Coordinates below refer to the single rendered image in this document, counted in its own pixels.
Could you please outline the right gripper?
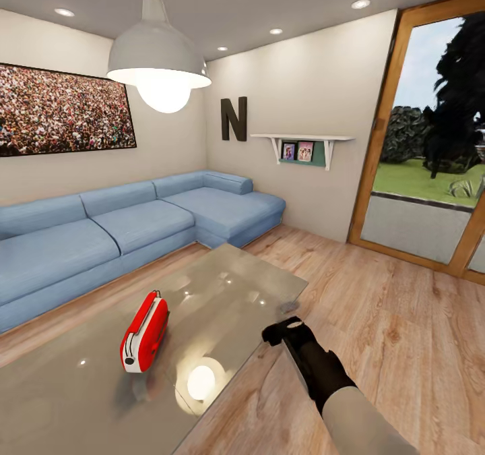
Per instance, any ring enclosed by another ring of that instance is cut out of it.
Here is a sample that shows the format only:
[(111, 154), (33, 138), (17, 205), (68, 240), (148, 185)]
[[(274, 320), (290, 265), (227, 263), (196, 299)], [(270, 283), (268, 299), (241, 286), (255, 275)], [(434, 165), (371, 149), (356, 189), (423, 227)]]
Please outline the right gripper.
[(284, 320), (284, 322), (278, 323), (278, 324), (273, 324), (268, 327), (266, 327), (265, 330), (261, 331), (261, 334), (263, 335), (264, 342), (269, 342), (272, 346), (275, 346), (276, 344), (281, 343), (282, 341), (282, 335), (280, 335), (280, 331), (282, 331), (282, 328), (284, 326), (287, 326), (287, 324), (290, 323), (299, 323), (300, 318), (297, 316), (290, 317), (287, 320)]

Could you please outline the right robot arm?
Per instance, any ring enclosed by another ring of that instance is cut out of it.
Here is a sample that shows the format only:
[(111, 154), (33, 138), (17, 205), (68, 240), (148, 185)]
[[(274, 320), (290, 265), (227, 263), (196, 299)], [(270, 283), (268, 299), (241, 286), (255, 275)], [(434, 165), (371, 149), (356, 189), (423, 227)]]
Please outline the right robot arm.
[(371, 404), (347, 376), (333, 350), (326, 352), (297, 316), (297, 300), (274, 307), (276, 324), (261, 331), (264, 342), (283, 343), (288, 360), (337, 448), (338, 455), (422, 455)]

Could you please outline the radio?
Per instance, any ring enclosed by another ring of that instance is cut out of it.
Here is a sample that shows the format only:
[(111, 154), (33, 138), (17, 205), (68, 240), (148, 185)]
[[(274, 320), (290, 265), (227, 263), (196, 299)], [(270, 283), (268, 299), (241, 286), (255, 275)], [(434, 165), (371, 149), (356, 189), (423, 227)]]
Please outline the radio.
[(144, 373), (151, 367), (169, 315), (166, 300), (156, 290), (150, 293), (121, 343), (121, 362), (127, 372)]

